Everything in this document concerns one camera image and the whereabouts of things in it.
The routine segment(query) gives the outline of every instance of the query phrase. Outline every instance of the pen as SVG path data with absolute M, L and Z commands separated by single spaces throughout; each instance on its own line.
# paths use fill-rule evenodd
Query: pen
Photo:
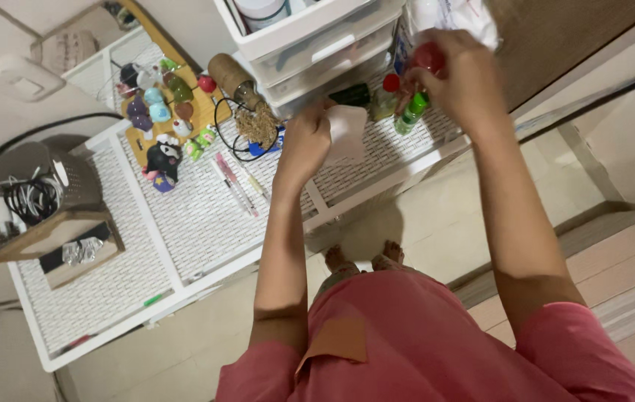
M 216 153 L 216 161 L 218 162 L 218 166 L 221 168 L 221 170 L 223 170 L 223 174 L 226 175 L 226 178 L 233 182 L 235 188 L 238 189 L 238 193 L 240 194 L 240 196 L 248 201 L 248 209 L 250 210 L 251 215 L 253 215 L 254 217 L 258 217 L 259 213 L 258 210 L 255 209 L 253 201 L 248 196 L 248 194 L 245 193 L 245 190 L 243 190 L 243 186 L 240 185 L 240 183 L 238 182 L 238 178 L 235 177 L 235 173 L 233 173 L 233 170 L 230 169 L 230 166 L 228 166 L 228 163 L 226 163 L 226 160 L 223 159 L 223 155 L 221 155 L 220 152 Z
M 233 188 L 233 186 L 230 185 L 230 182 L 228 181 L 228 179 L 224 178 L 223 171 L 221 171 L 221 168 L 218 167 L 218 163 L 216 163 L 215 160 L 208 160 L 208 162 L 210 162 L 211 167 L 215 170 L 216 174 L 218 175 L 218 179 L 222 180 L 226 184 L 226 186 L 228 186 L 228 189 L 230 190 L 230 193 L 233 196 L 233 199 L 235 200 L 235 202 L 238 204 L 238 206 L 242 210 L 247 212 L 248 214 L 252 215 L 250 210 L 248 210 L 245 204 L 241 201 L 240 197 L 238 196 L 238 193 L 235 192 L 235 189 Z
M 268 192 L 265 191 L 265 188 L 263 188 L 263 186 L 260 185 L 259 181 L 256 178 L 254 178 L 253 175 L 251 175 L 248 169 L 246 169 L 238 160 L 235 159 L 233 154 L 231 154 L 230 152 L 228 154 L 230 155 L 231 158 L 233 158 L 233 162 L 235 162 L 235 164 L 238 165 L 238 167 L 243 171 L 243 174 L 248 176 L 248 182 L 251 184 L 253 189 L 258 194 L 263 196 L 263 198 L 265 198 L 265 201 L 267 201 L 268 204 L 270 204 L 270 194 L 268 194 Z

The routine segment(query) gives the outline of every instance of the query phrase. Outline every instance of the red cap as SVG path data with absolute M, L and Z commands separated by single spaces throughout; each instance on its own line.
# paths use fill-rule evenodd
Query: red cap
M 198 86 L 203 89 L 204 92 L 210 94 L 216 89 L 216 81 L 207 75 L 201 75 L 198 77 Z
M 382 87 L 387 92 L 396 92 L 400 88 L 400 76 L 390 74 L 382 81 Z

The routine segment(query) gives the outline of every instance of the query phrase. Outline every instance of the container lid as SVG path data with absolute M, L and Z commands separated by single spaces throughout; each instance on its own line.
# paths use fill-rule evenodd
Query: container lid
M 387 92 L 396 92 L 400 88 L 400 76 L 389 74 L 382 81 L 382 88 Z
M 409 104 L 410 112 L 419 114 L 429 105 L 429 95 L 426 92 L 417 92 Z
M 264 19 L 277 13 L 287 0 L 235 0 L 238 11 L 248 18 Z

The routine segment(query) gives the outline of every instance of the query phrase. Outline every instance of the pink pen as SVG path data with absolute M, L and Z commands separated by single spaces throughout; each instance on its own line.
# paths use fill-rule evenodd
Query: pink pen
M 230 166 L 228 166 L 228 163 L 225 159 L 223 159 L 223 155 L 221 155 L 220 152 L 216 152 L 216 162 L 218 162 L 218 166 L 219 168 L 221 168 L 221 170 L 223 170 L 223 174 L 226 175 L 226 178 L 233 182 L 233 184 L 235 184 L 235 187 L 238 188 L 240 196 L 248 201 L 248 209 L 251 211 L 251 214 L 254 217 L 258 217 L 258 210 L 255 209 L 253 201 L 248 196 L 248 194 L 245 193 L 245 191 L 243 190 L 243 186 L 240 185 L 240 183 L 238 182 L 238 178 L 236 178 L 235 176 L 235 173 L 233 173 L 233 170 L 230 169 Z

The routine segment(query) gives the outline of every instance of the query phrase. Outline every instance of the hand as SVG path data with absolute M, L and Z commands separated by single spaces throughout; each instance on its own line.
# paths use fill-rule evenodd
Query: hand
M 437 77 L 426 69 L 412 68 L 405 80 L 426 88 L 432 102 L 441 106 L 473 141 L 504 124 L 512 130 L 501 73 L 491 51 L 463 30 L 430 29 L 421 34 L 424 40 L 437 43 L 446 57 L 446 67 Z
M 299 195 L 305 183 L 322 166 L 330 151 L 330 122 L 325 110 L 337 105 L 322 100 L 303 109 L 285 125 L 283 153 L 273 178 L 273 192 L 280 195 Z

